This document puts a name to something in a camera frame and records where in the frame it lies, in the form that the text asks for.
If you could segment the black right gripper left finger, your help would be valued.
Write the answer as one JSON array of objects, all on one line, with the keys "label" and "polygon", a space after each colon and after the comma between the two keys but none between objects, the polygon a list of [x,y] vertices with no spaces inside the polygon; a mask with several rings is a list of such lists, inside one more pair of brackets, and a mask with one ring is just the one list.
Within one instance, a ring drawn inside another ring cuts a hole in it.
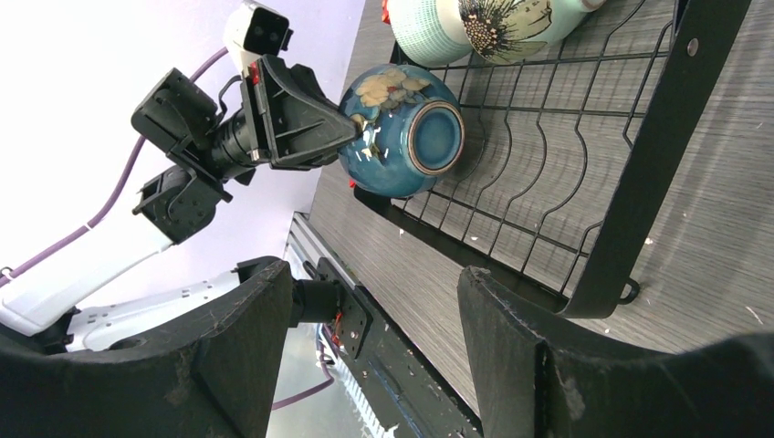
[{"label": "black right gripper left finger", "polygon": [[46,355],[1,339],[4,437],[262,437],[292,307],[278,260],[119,349]]}]

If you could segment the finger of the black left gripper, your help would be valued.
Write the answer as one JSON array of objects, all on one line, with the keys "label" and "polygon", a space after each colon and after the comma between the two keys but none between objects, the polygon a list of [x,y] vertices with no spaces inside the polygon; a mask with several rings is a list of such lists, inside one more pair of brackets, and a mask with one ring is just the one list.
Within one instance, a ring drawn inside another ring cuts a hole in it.
[{"label": "finger of the black left gripper", "polygon": [[314,71],[288,67],[276,56],[257,61],[258,139],[274,169],[307,171],[333,163],[338,150],[356,140],[356,123],[323,93]]}]

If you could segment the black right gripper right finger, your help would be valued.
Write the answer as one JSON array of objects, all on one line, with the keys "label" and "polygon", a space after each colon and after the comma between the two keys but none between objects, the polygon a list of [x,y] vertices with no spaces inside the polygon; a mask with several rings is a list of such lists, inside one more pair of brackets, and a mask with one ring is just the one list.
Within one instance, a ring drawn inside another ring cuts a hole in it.
[{"label": "black right gripper right finger", "polygon": [[770,437],[773,337],[669,354],[611,339],[466,267],[460,318],[487,437]]}]

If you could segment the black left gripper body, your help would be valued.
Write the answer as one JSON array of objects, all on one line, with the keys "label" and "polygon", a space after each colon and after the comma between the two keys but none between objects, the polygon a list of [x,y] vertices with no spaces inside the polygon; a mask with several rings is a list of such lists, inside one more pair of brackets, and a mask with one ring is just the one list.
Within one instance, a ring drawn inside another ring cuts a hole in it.
[{"label": "black left gripper body", "polygon": [[[231,77],[221,88],[217,99],[205,98],[205,119],[209,123],[205,144],[205,171],[219,182],[233,179],[247,182],[246,175],[271,160],[270,150],[259,134],[263,123],[258,117],[256,86],[260,76],[256,63],[248,66],[247,75]],[[243,103],[231,116],[223,100],[234,84],[240,86]]]}]

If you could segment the dark blue glazed bowl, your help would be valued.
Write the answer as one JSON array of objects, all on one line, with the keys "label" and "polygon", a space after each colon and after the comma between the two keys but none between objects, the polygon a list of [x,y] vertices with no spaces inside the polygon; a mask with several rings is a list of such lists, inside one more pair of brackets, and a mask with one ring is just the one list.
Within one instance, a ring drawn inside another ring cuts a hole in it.
[{"label": "dark blue glazed bowl", "polygon": [[387,198],[431,189],[462,157],[465,123],[454,93],[433,73],[381,64],[360,74],[339,111],[358,137],[339,148],[356,187]]}]

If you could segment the light blue dotted bowl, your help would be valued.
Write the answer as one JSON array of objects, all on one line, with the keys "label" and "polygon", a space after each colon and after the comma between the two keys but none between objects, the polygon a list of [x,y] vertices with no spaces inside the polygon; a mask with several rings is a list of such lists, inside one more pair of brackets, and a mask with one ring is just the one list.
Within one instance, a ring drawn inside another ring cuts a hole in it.
[{"label": "light blue dotted bowl", "polygon": [[390,27],[403,53],[435,68],[454,63],[473,48],[455,0],[390,0]]}]

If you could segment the pale green ceramic bowl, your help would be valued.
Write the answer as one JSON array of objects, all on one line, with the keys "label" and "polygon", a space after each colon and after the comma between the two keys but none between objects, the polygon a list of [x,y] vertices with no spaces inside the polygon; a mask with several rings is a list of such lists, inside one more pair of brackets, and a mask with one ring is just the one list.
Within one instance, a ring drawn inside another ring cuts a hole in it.
[{"label": "pale green ceramic bowl", "polygon": [[567,37],[606,0],[463,0],[465,34],[484,60],[507,65]]}]

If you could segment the black wire dish rack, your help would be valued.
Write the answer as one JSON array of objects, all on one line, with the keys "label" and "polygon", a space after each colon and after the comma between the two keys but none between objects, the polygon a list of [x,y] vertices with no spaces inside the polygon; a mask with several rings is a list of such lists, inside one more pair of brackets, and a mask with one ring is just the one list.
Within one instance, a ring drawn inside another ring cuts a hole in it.
[{"label": "black wire dish rack", "polygon": [[634,266],[749,7],[606,1],[518,62],[437,68],[465,157],[424,193],[355,198],[543,308],[606,318],[640,292]]}]

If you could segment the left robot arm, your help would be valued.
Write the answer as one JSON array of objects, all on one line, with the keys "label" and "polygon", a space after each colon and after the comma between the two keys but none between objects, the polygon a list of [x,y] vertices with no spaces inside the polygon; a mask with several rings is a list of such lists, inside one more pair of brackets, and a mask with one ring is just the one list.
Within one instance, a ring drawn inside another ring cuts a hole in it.
[{"label": "left robot arm", "polygon": [[54,254],[1,282],[1,325],[54,351],[104,350],[227,294],[229,272],[199,284],[103,307],[82,302],[139,263],[204,230],[258,166],[308,171],[333,162],[358,136],[321,91],[313,71],[264,55],[235,77],[242,105],[228,114],[177,69],[131,117],[142,141],[170,160],[125,206],[89,222]]}]

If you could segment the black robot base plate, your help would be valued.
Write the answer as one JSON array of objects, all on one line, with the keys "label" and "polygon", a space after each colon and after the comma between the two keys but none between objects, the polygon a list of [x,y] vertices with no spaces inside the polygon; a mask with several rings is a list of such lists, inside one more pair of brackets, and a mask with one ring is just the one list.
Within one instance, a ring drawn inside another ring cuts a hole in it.
[{"label": "black robot base plate", "polygon": [[330,328],[352,377],[356,402],[379,437],[481,437],[478,416],[364,286],[322,257],[303,264],[342,290]]}]

